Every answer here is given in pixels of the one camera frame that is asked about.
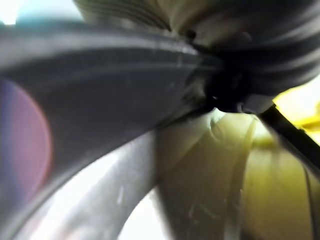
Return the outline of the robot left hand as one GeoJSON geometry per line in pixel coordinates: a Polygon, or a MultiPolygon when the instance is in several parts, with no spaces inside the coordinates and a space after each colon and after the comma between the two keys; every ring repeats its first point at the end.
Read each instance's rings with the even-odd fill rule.
{"type": "Polygon", "coordinates": [[[271,98],[320,73],[317,0],[77,0],[90,23],[112,20],[170,31],[212,52],[231,73],[216,106],[261,112],[271,98]]]}

